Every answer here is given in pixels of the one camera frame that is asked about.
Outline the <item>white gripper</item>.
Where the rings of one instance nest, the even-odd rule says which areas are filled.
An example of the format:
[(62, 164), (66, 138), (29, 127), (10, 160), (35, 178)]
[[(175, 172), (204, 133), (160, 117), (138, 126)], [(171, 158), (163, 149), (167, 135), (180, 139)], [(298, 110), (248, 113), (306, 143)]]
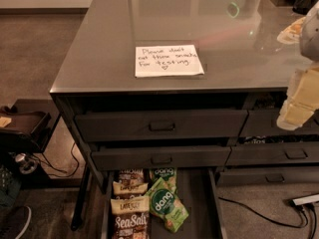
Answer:
[(276, 121), (278, 127), (295, 130), (302, 127), (319, 109), (319, 63), (297, 70), (291, 79), (288, 101), (283, 103)]

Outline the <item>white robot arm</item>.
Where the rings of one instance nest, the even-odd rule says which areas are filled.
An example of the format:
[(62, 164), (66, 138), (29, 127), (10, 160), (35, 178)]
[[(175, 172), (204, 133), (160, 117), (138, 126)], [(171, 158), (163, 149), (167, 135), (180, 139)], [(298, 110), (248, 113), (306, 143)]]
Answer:
[(278, 127), (295, 130), (302, 127), (319, 109), (319, 2), (306, 16), (296, 20), (277, 36), (282, 44), (298, 44), (300, 53), (312, 61), (306, 70), (292, 75), (276, 121)]

